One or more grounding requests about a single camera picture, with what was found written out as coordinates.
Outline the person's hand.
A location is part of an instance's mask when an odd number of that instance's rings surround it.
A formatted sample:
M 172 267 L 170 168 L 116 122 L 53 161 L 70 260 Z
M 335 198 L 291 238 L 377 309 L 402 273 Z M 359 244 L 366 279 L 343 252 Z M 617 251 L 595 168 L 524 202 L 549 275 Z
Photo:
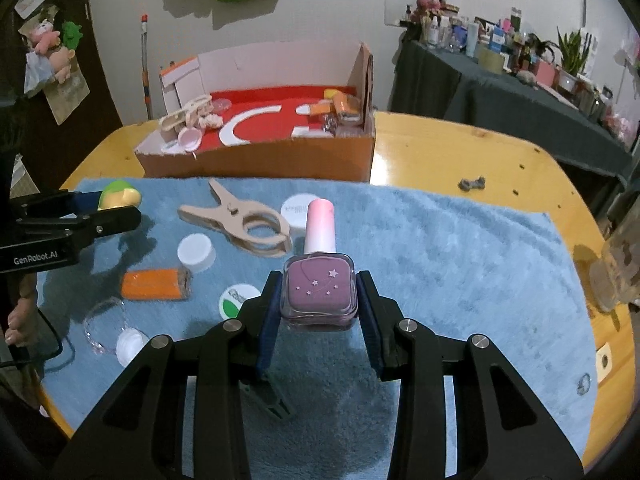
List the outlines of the person's hand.
M 30 295 L 17 301 L 8 316 L 8 329 L 4 340 L 10 346 L 27 347 L 37 340 L 38 313 L 37 296 Z

